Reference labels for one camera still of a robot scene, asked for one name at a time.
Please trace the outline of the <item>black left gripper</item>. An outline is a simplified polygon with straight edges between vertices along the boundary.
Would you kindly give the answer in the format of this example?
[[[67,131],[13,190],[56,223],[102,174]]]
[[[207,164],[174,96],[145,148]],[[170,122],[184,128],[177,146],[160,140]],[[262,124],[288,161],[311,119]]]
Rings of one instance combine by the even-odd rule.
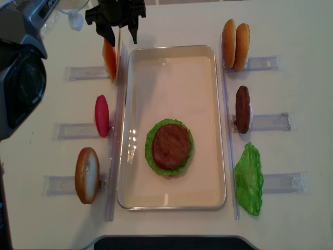
[[[138,18],[146,17],[145,2],[141,0],[105,0],[85,12],[88,25],[96,23],[96,32],[115,46],[115,35],[112,26],[128,26],[128,30],[137,44]]]

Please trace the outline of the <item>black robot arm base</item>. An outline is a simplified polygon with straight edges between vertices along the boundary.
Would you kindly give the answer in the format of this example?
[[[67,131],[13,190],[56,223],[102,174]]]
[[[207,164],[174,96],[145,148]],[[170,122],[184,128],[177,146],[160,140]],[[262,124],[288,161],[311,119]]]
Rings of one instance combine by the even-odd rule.
[[[94,244],[94,249],[253,249],[253,247],[235,237],[119,236],[98,240]]]

